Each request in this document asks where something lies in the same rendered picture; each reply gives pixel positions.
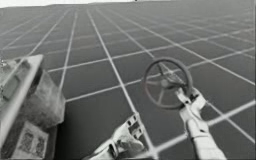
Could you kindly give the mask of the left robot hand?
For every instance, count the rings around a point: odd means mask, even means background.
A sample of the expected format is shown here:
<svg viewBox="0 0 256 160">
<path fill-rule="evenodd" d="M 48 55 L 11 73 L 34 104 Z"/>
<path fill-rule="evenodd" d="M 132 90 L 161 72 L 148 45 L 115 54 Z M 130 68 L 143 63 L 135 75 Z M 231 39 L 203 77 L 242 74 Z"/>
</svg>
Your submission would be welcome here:
<svg viewBox="0 0 256 160">
<path fill-rule="evenodd" d="M 134 113 L 126 119 L 126 121 L 114 130 L 111 137 L 118 153 L 122 152 L 141 152 L 145 149 L 145 145 L 140 140 L 144 134 L 144 127 L 141 123 L 139 113 Z"/>
</svg>

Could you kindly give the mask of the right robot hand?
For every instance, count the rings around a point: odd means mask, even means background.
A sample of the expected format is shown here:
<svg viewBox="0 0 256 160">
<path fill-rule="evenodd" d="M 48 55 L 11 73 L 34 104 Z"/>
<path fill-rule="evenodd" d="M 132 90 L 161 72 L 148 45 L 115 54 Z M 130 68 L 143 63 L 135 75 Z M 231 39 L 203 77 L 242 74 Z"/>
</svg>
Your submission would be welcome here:
<svg viewBox="0 0 256 160">
<path fill-rule="evenodd" d="M 182 89 L 179 89 L 176 95 L 182 104 L 182 107 L 179 109 L 181 114 L 192 114 L 196 117 L 201 116 L 201 110 L 206 105 L 206 99 L 198 89 L 193 88 L 190 96 L 187 96 Z"/>
</svg>

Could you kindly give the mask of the dark steering wheel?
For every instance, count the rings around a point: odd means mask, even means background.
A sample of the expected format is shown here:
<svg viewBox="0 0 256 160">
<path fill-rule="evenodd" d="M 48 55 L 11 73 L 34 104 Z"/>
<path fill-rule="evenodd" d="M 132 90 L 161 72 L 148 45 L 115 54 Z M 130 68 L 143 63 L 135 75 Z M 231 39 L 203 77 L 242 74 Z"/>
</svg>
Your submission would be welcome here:
<svg viewBox="0 0 256 160">
<path fill-rule="evenodd" d="M 178 95 L 190 98 L 193 80 L 188 68 L 170 57 L 154 59 L 146 68 L 142 79 L 149 100 L 157 107 L 178 110 L 184 106 Z"/>
</svg>

